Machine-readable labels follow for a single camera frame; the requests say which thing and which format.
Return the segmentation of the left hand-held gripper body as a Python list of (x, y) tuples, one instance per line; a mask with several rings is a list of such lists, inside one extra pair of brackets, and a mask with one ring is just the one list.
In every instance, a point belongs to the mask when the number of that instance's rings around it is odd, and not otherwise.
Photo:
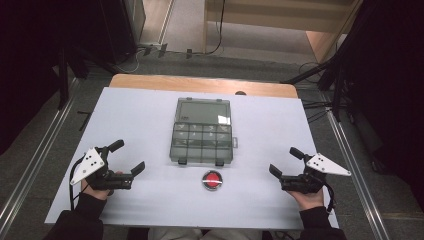
[(85, 179), (93, 190), (130, 189), (132, 174), (117, 174), (109, 169), (107, 158), (113, 151), (108, 147), (90, 148), (77, 161), (78, 167), (72, 170), (69, 184), (74, 186)]

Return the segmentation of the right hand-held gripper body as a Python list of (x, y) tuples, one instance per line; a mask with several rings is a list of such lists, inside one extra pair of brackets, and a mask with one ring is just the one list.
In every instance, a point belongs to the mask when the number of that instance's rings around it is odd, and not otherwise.
[(281, 188), (285, 191), (296, 191), (303, 194), (317, 193), (326, 184), (326, 175), (350, 176), (351, 172), (324, 155), (313, 156), (305, 154), (304, 170), (298, 176), (283, 175), (279, 179)]

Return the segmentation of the person's left hand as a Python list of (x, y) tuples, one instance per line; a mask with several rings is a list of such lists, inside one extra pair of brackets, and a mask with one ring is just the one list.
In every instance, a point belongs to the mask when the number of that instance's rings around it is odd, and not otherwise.
[(81, 192), (98, 200), (106, 200), (111, 195), (109, 190), (93, 190), (85, 179), (81, 181)]

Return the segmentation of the person's right hand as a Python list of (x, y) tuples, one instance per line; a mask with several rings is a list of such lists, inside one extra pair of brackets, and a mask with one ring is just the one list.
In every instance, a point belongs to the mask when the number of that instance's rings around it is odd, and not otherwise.
[(320, 189), (317, 193), (303, 194), (296, 191), (289, 191), (288, 194), (296, 200), (301, 211), (322, 207), (324, 205), (324, 195), (322, 189)]

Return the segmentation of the white table cover sheet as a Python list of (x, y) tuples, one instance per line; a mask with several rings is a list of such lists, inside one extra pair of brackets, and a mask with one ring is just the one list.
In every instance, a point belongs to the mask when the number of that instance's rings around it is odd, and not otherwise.
[(296, 201), (283, 192), (269, 172), (275, 165), (298, 175), (303, 163), (289, 150), (314, 154), (316, 149), (300, 100), (228, 96), (238, 146), (230, 164), (220, 168), (222, 185), (202, 184), (209, 164), (180, 166), (169, 157), (177, 102), (173, 91), (105, 88), (74, 154), (118, 139), (124, 146), (108, 157), (110, 169), (145, 170), (129, 190), (108, 199), (101, 216), (106, 224), (200, 228), (296, 230), (302, 222)]

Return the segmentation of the red round tin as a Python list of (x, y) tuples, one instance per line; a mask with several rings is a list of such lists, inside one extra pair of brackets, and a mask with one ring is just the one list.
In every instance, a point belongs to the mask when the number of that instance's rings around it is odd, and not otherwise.
[(222, 175), (215, 170), (207, 171), (202, 177), (202, 185), (209, 191), (218, 190), (222, 184)]

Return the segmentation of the clear grey plastic organizer box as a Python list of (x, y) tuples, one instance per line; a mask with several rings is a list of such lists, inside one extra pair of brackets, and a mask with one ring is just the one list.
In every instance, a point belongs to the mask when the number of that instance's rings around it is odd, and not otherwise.
[(173, 162), (221, 167), (232, 162), (234, 148), (229, 100), (178, 99), (170, 146)]

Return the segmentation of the black metal stand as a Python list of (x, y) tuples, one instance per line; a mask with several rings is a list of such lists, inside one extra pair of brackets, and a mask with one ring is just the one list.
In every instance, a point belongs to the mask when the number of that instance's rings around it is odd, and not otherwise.
[(63, 45), (58, 53), (59, 110), (62, 110), (69, 100), (68, 69), (71, 69), (77, 78), (85, 79), (89, 73), (80, 49)]

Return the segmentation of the black tripod stand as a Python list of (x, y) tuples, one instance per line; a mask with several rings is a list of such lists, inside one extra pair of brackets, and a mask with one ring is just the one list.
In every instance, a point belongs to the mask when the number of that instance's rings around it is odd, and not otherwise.
[(336, 51), (336, 53), (324, 63), (318, 64), (316, 67), (308, 70), (292, 79), (282, 80), (281, 84), (297, 84), (306, 78), (323, 72), (323, 75), (318, 81), (318, 89), (326, 91), (331, 85), (334, 85), (333, 99), (331, 101), (331, 112), (337, 121), (340, 121), (339, 111), (341, 103), (342, 89), (344, 86), (345, 67), (347, 66), (348, 53), (352, 52), (354, 45), (358, 40), (361, 29), (367, 21), (371, 11), (366, 5), (359, 7), (358, 16), (353, 22), (350, 32), (347, 34), (345, 40)]

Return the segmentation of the light wooden shelf unit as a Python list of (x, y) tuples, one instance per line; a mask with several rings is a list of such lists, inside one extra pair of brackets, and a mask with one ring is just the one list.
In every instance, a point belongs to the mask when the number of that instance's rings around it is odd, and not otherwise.
[(203, 50), (207, 22), (303, 30), (315, 59), (323, 63), (342, 34), (348, 34), (363, 0), (204, 0)]

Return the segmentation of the aluminium floor rail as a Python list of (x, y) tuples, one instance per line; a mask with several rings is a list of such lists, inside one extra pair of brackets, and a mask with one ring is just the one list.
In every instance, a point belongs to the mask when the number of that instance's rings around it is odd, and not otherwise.
[(8, 151), (0, 156), (0, 238), (7, 235), (71, 111), (85, 82), (74, 78), (70, 97), (60, 110), (54, 95), (25, 127)]
[(351, 172), (353, 184), (375, 240), (391, 240), (380, 211), (374, 201), (374, 198), (371, 195), (360, 167), (356, 162), (356, 157), (353, 153), (351, 145), (348, 142), (341, 123), (336, 120), (331, 112), (327, 114), (327, 118), (338, 142), (343, 159), (345, 160), (346, 165)]

